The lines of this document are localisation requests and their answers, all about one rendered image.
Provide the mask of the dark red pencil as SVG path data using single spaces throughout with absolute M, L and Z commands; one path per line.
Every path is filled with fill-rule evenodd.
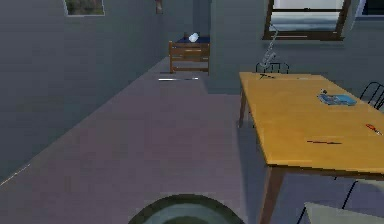
M 327 145 L 339 145 L 342 144 L 342 142 L 333 142 L 333 141 L 315 141 L 315 140 L 306 140 L 307 143 L 312 144 L 327 144 Z

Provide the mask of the brown wooden bed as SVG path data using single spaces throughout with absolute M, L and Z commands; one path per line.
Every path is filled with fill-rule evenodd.
M 209 72 L 210 63 L 210 36 L 198 36 L 195 41 L 192 34 L 185 33 L 176 42 L 168 42 L 169 72 L 199 71 Z M 205 67 L 177 67 L 175 62 L 204 62 Z

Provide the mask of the yellow wooden table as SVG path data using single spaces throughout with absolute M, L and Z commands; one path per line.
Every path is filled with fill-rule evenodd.
M 241 72 L 239 78 L 240 109 L 252 115 L 267 167 L 258 224 L 270 224 L 288 172 L 384 180 L 383 113 L 360 99 L 354 106 L 320 102 L 322 89 L 346 92 L 321 75 Z

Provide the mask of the red pen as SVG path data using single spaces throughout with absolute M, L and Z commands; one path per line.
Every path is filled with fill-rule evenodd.
M 374 131 L 378 135 L 383 135 L 374 125 L 372 124 L 366 124 L 366 127 L 370 130 Z

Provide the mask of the brown framed window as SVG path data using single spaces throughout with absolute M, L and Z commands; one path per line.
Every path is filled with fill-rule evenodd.
M 352 0 L 268 0 L 264 40 L 342 41 Z

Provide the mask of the framed wall picture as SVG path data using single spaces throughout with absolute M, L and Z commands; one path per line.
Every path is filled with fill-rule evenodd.
M 103 0 L 64 0 L 69 16 L 104 16 Z

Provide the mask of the dark window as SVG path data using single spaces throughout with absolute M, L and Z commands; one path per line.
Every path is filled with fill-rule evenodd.
M 360 0 L 358 17 L 384 17 L 384 0 Z

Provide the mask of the black chair with pale seat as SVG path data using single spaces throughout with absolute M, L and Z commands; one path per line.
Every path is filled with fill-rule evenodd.
M 345 209 L 357 183 L 372 185 L 384 193 L 384 181 L 356 179 L 350 186 L 341 208 L 305 202 L 296 224 L 301 224 L 304 216 L 308 217 L 309 224 L 384 224 L 384 217 Z

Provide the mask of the blue flat object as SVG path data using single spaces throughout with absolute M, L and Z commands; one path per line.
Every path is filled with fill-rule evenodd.
M 347 105 L 347 106 L 354 106 L 357 101 L 351 98 L 348 95 L 344 94 L 336 94 L 336 95 L 329 95 L 329 94 L 319 94 L 318 99 L 327 105 Z

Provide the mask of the grey desk lamp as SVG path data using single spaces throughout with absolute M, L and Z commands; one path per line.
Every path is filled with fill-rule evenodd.
M 272 36 L 272 40 L 269 43 L 267 51 L 265 52 L 264 57 L 262 59 L 262 62 L 260 64 L 260 66 L 263 68 L 263 70 L 266 70 L 270 66 L 271 60 L 276 56 L 276 53 L 273 51 L 273 46 L 274 46 L 274 42 L 275 42 L 275 40 L 279 34 L 279 30 L 273 24 L 271 24 L 271 27 L 273 27 L 275 29 L 275 33 Z

